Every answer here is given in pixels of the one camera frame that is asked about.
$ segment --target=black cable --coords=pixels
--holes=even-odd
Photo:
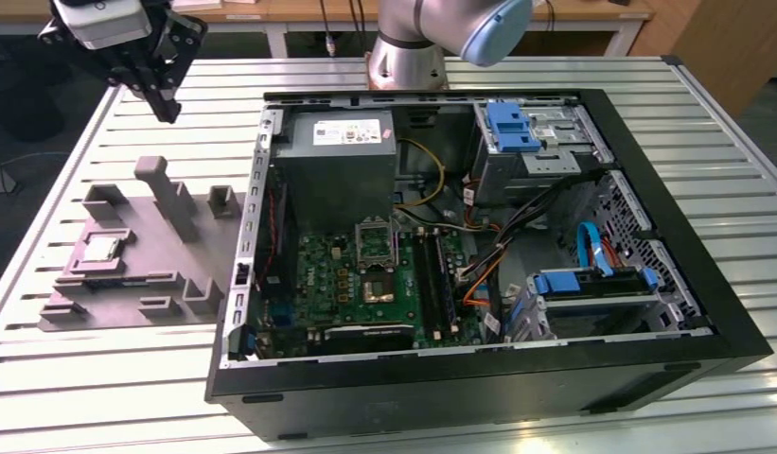
[[[499,332],[495,334],[494,331],[489,330],[493,334],[489,343],[502,343],[503,342],[503,295],[501,295],[501,273],[495,268],[491,273],[486,276],[486,292],[489,296],[489,313],[499,322]]]
[[[323,29],[326,30],[326,34],[329,35],[329,19],[326,17],[326,5],[323,0],[318,0],[321,3],[321,14],[323,15]]]
[[[363,0],[358,0],[358,9],[361,10],[361,31],[363,33],[363,55],[365,55],[367,51],[367,35],[365,34]]]
[[[545,46],[549,33],[556,30],[556,10],[553,9],[552,0],[545,0],[545,3],[549,7],[549,22],[545,25],[545,33],[542,33],[541,47]]]
[[[580,183],[597,180],[605,174],[605,169],[596,169],[585,174],[565,177],[542,191],[524,206],[520,207],[514,215],[511,215],[503,229],[501,229],[501,232],[498,232],[491,241],[491,251],[483,254],[483,258],[475,262],[475,264],[466,267],[462,274],[469,274],[497,259],[498,254],[503,253],[509,243],[514,240],[517,233],[526,227],[529,222],[537,220],[549,211],[564,190]]]
[[[354,0],[349,0],[349,11],[351,12],[351,24],[354,24],[354,32],[358,35],[358,41],[361,42],[361,50],[365,55],[365,39],[363,33],[361,32],[361,26],[358,25],[358,14],[354,12]]]

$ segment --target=aluminum slotted table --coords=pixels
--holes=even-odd
[[[449,61],[454,89],[602,88],[776,354],[644,409],[267,446],[203,402],[214,325],[44,333],[38,311],[80,234],[91,183],[146,194],[135,159],[163,155],[194,194],[245,191],[269,91],[365,88],[361,60],[198,61],[183,113],[158,123],[111,89],[0,282],[0,452],[712,452],[777,449],[777,169],[682,66],[658,58]]]

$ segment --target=blue plastic clip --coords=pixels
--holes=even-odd
[[[537,288],[537,293],[540,295],[545,295],[552,291],[552,288],[549,287],[549,281],[542,275],[534,276],[534,287]]]
[[[553,293],[580,291],[577,274],[573,271],[544,272]]]
[[[644,268],[641,270],[641,275],[644,276],[644,280],[646,281],[646,285],[649,286],[649,290],[654,291],[661,284],[660,279],[657,278],[657,273],[652,268]]]
[[[588,243],[585,235],[590,237],[590,247],[593,248],[593,260],[596,262],[597,268],[601,270],[604,276],[613,275],[613,269],[606,264],[606,257],[604,256],[604,247],[601,246],[601,234],[600,228],[593,222],[584,221],[578,225],[577,232],[577,255],[578,255],[578,265],[582,268],[590,266],[590,260],[588,259]]]
[[[529,116],[520,110],[520,105],[510,102],[486,104],[486,121],[498,139],[498,151],[537,152],[542,147],[530,135]]]

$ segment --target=floor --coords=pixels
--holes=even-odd
[[[295,57],[326,55],[322,41],[310,33],[289,35],[289,46],[291,55]],[[353,34],[341,37],[338,51],[341,56],[362,55],[358,40]],[[233,33],[207,35],[201,50],[201,58],[267,58],[269,56],[267,42],[259,35],[245,37]],[[44,77],[42,69],[36,69],[34,73],[38,83],[42,84],[48,78]],[[34,155],[6,166],[10,175],[19,182],[19,188],[10,195],[0,194],[0,273],[10,263],[64,163],[64,155],[60,153],[67,153],[76,144],[83,127],[104,93],[104,86],[88,75],[74,72],[68,80],[48,87],[48,92],[64,115],[64,128],[55,137],[36,143],[19,142],[0,127],[0,162],[19,156]],[[769,83],[760,92],[756,102],[738,122],[777,165],[776,82]]]

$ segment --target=white label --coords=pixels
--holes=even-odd
[[[473,206],[475,203],[475,191],[471,190],[469,187],[463,188],[463,204]]]
[[[649,14],[645,12],[626,12],[625,14],[620,14],[618,17],[621,19],[648,19]]]
[[[379,144],[379,120],[334,120],[315,123],[313,145]]]
[[[486,315],[483,316],[483,324],[494,334],[501,334],[501,322],[498,322],[498,319],[495,319],[494,315],[489,312],[486,312]]]
[[[552,128],[534,128],[534,135],[537,137],[553,137],[556,138],[556,132]]]
[[[262,16],[259,14],[227,14],[225,19],[229,21],[259,21]]]

